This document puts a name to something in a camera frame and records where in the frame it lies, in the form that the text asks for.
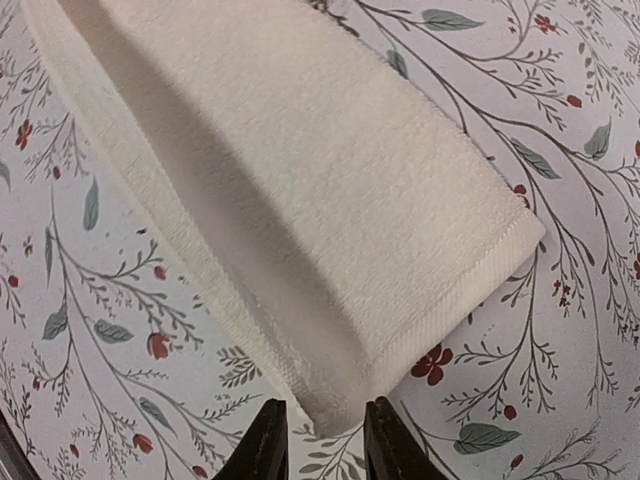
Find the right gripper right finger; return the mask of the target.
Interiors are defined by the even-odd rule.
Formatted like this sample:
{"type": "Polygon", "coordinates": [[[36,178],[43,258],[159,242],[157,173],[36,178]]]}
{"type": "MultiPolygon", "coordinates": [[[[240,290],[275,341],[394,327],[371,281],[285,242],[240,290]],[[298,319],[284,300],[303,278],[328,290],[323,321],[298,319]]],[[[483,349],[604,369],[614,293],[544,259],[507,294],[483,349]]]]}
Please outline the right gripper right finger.
{"type": "Polygon", "coordinates": [[[369,480],[445,480],[386,397],[366,404],[364,460],[369,480]]]}

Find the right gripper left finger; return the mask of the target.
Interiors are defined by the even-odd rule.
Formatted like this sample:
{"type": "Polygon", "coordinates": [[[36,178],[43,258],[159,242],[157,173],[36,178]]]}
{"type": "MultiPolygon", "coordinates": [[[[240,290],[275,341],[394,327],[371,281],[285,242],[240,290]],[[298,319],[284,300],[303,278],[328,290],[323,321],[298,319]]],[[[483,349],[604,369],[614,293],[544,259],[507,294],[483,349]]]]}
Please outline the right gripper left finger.
{"type": "Polygon", "coordinates": [[[287,480],[288,423],[284,400],[269,399],[213,480],[287,480]]]}

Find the cream white towel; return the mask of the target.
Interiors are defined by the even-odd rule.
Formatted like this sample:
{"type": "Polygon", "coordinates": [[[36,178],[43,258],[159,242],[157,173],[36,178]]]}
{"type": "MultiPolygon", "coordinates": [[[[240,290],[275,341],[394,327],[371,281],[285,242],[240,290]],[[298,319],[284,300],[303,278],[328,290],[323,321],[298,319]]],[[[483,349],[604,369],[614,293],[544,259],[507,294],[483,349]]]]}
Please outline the cream white towel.
{"type": "Polygon", "coordinates": [[[545,229],[413,85],[301,1],[25,1],[95,154],[320,435],[545,229]]]}

